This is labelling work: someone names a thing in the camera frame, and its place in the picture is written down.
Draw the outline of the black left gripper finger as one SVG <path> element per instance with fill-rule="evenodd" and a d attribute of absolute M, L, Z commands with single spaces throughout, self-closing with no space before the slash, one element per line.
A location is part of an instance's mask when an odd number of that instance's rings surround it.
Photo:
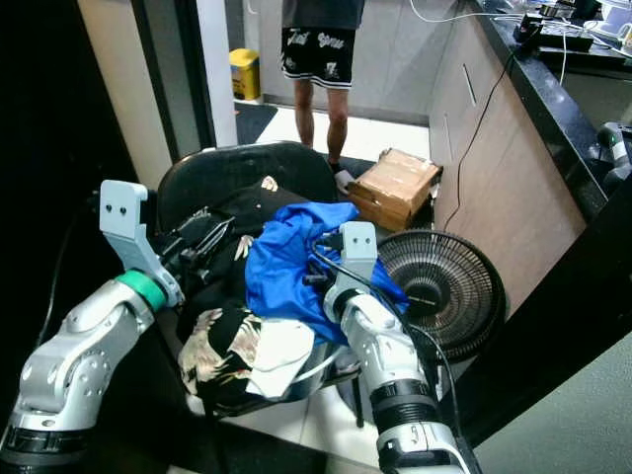
<path fill-rule="evenodd" d="M 236 238 L 224 236 L 196 261 L 199 273 L 227 273 L 236 262 Z"/>
<path fill-rule="evenodd" d="M 225 220 L 217 222 L 216 225 L 209 226 L 207 233 L 202 236 L 202 239 L 191 245 L 189 249 L 191 254 L 193 256 L 208 256 L 208 254 L 215 252 L 218 244 L 221 243 L 221 240 L 224 240 L 231 226 L 233 226 L 231 218 L 225 218 Z"/>

